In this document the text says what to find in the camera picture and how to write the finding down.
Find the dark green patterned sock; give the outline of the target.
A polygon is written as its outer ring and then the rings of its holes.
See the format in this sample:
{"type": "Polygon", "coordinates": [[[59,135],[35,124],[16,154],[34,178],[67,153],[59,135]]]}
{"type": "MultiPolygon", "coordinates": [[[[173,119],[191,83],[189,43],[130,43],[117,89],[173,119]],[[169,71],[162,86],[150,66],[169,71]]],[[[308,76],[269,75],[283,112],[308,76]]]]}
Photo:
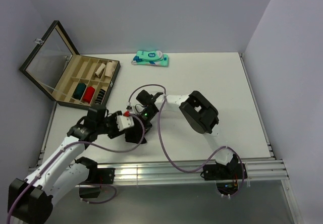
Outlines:
{"type": "Polygon", "coordinates": [[[80,100],[82,98],[82,95],[83,95],[85,89],[86,89],[85,83],[78,83],[78,85],[76,86],[76,89],[73,93],[73,98],[80,100]]]}

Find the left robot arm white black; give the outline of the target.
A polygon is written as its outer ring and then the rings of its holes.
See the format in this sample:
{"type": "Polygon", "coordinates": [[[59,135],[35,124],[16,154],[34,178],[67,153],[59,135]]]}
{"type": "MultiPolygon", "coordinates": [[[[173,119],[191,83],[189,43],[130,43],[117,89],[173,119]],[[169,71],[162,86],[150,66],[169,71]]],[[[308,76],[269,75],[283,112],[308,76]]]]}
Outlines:
{"type": "Polygon", "coordinates": [[[103,105],[90,107],[41,166],[25,179],[12,181],[6,222],[15,217],[25,223],[45,223],[58,201],[76,185],[100,186],[97,162],[79,155],[89,146],[96,147],[99,135],[113,139],[133,126],[129,113],[110,114],[103,105]]]}

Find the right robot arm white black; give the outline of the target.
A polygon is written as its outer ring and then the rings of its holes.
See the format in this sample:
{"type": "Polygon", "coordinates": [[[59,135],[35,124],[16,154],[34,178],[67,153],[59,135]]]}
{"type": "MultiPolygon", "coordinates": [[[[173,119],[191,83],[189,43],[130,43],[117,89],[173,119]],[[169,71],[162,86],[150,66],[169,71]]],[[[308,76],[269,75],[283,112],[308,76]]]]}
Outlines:
{"type": "Polygon", "coordinates": [[[165,106],[179,111],[196,133],[202,134],[208,141],[214,140],[212,134],[214,127],[220,122],[219,112],[199,91],[193,91],[188,95],[166,95],[162,92],[152,95],[146,90],[142,90],[136,100],[143,105],[143,111],[139,113],[139,116],[145,123],[150,125],[150,121],[157,116],[157,134],[161,148],[169,163],[177,170],[183,173],[204,170],[207,163],[220,151],[224,151],[225,154],[224,157],[216,159],[213,172],[221,177],[230,178],[236,172],[236,167],[243,164],[236,151],[229,146],[221,146],[216,149],[201,166],[194,170],[182,169],[171,160],[166,151],[160,128],[161,113],[165,106]]]}

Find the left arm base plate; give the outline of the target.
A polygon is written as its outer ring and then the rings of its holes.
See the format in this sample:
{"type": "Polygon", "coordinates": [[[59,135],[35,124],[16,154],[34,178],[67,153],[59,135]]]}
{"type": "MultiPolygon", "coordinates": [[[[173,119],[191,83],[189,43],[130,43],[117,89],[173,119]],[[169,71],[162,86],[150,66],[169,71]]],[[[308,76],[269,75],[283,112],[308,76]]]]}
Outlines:
{"type": "Polygon", "coordinates": [[[114,177],[115,168],[98,168],[95,170],[90,170],[87,179],[81,182],[80,184],[112,184],[114,182],[114,177]]]}

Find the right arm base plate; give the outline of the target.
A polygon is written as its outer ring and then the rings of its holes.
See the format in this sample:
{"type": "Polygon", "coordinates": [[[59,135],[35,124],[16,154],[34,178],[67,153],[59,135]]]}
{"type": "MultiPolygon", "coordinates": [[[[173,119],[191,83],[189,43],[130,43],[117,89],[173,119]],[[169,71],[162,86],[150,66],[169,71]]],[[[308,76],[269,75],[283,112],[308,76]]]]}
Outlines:
{"type": "Polygon", "coordinates": [[[244,174],[244,179],[248,178],[245,164],[243,164],[243,169],[241,165],[238,164],[233,170],[229,170],[228,167],[221,164],[207,164],[203,167],[200,176],[205,181],[216,181],[216,180],[241,180],[244,174]]]}

